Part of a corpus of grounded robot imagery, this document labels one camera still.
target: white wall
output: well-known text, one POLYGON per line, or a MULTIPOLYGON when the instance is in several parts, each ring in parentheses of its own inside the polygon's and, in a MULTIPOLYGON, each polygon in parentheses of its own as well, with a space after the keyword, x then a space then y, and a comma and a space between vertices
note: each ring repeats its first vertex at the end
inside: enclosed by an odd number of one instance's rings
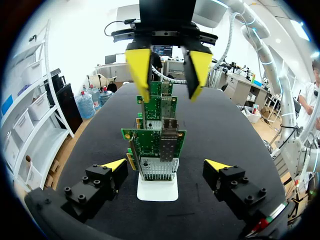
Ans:
POLYGON ((138 0, 51 0, 43 4, 31 17, 16 43, 18 53, 30 36, 51 19, 48 43, 50 70, 61 69, 65 80, 71 83, 74 94, 82 84, 88 84, 87 75, 105 56, 114 54, 118 46, 112 37, 104 34, 105 26, 116 20, 117 8, 138 0))

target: black table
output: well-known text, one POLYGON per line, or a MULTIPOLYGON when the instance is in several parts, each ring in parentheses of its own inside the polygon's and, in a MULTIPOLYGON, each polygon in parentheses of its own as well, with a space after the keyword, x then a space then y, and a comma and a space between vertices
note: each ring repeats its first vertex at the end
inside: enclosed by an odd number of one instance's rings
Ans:
MULTIPOLYGON (((80 181, 90 165, 126 157, 129 144, 121 128, 136 127, 141 112, 137 94, 133 83, 124 85, 96 114, 65 164, 58 192, 80 181)), ((122 239, 236 239, 245 223, 217 201, 202 177, 204 159, 242 167, 249 179, 284 201, 277 169, 252 125, 223 92, 204 88, 192 103, 186 86, 175 84, 173 95, 178 96, 179 128, 187 130, 177 172, 178 200, 138 200, 138 172, 128 164, 129 175, 118 196, 86 224, 122 239)))

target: yellow tip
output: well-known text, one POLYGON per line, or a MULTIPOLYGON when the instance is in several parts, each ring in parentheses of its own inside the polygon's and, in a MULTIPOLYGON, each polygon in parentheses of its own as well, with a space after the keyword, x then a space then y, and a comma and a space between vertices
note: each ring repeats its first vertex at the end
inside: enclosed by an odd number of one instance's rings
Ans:
POLYGON ((130 73, 133 81, 143 96, 144 102, 149 102, 149 91, 148 91, 148 73, 150 63, 151 49, 132 49, 125 51, 125 57, 129 65, 130 73))
POLYGON ((190 51, 190 57, 194 66, 199 85, 194 91, 191 101, 194 102, 206 85, 208 77, 209 64, 212 61, 212 54, 201 51, 190 51))
POLYGON ((217 171, 219 171, 220 169, 223 169, 223 168, 231 168, 232 167, 232 166, 225 165, 223 163, 212 161, 212 160, 209 160, 209 159, 205 159, 205 161, 207 161, 208 164, 210 164, 217 171))
POLYGON ((107 167, 112 169, 112 172, 114 172, 124 161, 127 161, 127 159, 123 158, 117 161, 109 162, 104 165, 100 165, 100 167, 107 167))

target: storage bin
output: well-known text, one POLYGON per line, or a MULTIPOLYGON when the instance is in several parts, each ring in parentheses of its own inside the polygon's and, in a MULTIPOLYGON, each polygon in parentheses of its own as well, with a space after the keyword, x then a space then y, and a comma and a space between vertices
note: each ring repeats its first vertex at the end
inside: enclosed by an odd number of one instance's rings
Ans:
POLYGON ((49 111, 47 92, 41 94, 28 108, 30 118, 39 121, 49 111))
POLYGON ((30 170, 26 177, 25 184, 28 185, 32 190, 34 190, 40 187, 41 179, 41 173, 34 167, 33 163, 31 162, 30 170))
POLYGON ((33 84, 42 77, 42 60, 28 65, 22 72, 21 78, 25 85, 33 84))
POLYGON ((7 133, 4 140, 3 155, 8 164, 14 168, 16 160, 19 154, 19 148, 17 147, 14 139, 11 136, 11 131, 7 133))
POLYGON ((21 115, 21 117, 19 117, 19 119, 13 125, 13 130, 15 130, 15 132, 18 134, 21 140, 25 142, 33 129, 34 125, 30 119, 27 108, 21 115))
POLYGON ((248 118, 249 122, 252 123, 252 124, 257 123, 259 121, 259 119, 261 118, 260 112, 258 112, 258 114, 252 114, 251 113, 252 107, 245 106, 244 108, 246 110, 246 113, 248 114, 248 115, 245 115, 245 116, 248 118))

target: ceiling light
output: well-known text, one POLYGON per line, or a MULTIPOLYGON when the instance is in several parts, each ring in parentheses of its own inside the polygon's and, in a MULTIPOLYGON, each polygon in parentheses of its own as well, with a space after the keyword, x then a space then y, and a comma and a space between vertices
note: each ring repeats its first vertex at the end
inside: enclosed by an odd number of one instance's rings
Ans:
POLYGON ((299 35, 300 38, 305 39, 307 41, 310 41, 310 38, 306 34, 305 30, 302 28, 302 26, 304 25, 303 22, 299 23, 299 22, 294 21, 294 20, 290 20, 290 22, 291 22, 292 26, 294 27, 296 33, 299 35))
POLYGON ((320 52, 316 51, 314 54, 312 54, 310 56, 310 58, 315 59, 315 58, 319 57, 319 55, 320 55, 320 52))

